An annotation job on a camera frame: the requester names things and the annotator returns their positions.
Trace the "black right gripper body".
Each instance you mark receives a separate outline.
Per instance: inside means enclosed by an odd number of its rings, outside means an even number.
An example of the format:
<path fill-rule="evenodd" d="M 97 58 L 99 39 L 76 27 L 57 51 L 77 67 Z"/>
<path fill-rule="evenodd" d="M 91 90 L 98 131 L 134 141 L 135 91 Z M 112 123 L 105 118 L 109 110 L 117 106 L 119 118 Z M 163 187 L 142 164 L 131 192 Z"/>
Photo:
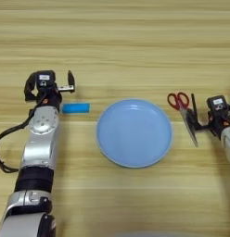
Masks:
<path fill-rule="evenodd" d="M 214 136 L 220 138 L 224 129 L 230 127 L 230 117 L 228 110 L 209 111 L 209 122 L 207 125 L 201 125 L 200 131 L 210 131 Z"/>

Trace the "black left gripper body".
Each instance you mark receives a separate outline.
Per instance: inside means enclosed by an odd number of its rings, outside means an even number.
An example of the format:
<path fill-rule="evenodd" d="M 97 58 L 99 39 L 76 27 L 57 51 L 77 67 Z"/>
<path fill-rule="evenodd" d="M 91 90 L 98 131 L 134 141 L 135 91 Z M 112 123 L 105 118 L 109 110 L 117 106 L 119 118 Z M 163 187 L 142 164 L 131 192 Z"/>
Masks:
<path fill-rule="evenodd" d="M 62 102 L 62 93 L 73 93 L 73 85 L 65 86 L 43 86 L 37 88 L 36 105 L 60 107 Z"/>

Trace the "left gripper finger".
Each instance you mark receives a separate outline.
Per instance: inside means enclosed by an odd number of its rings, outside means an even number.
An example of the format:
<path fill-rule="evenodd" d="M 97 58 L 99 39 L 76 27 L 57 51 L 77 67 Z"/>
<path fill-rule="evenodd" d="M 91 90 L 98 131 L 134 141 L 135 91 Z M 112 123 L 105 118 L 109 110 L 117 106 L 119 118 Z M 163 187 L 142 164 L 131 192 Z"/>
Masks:
<path fill-rule="evenodd" d="M 74 93 L 75 92 L 75 79 L 70 70 L 68 71 L 68 84 L 69 84 L 70 92 Z"/>
<path fill-rule="evenodd" d="M 37 100 L 37 96 L 32 93 L 35 88 L 37 74 L 32 73 L 29 78 L 26 80 L 24 87 L 24 95 L 26 102 L 32 102 Z"/>

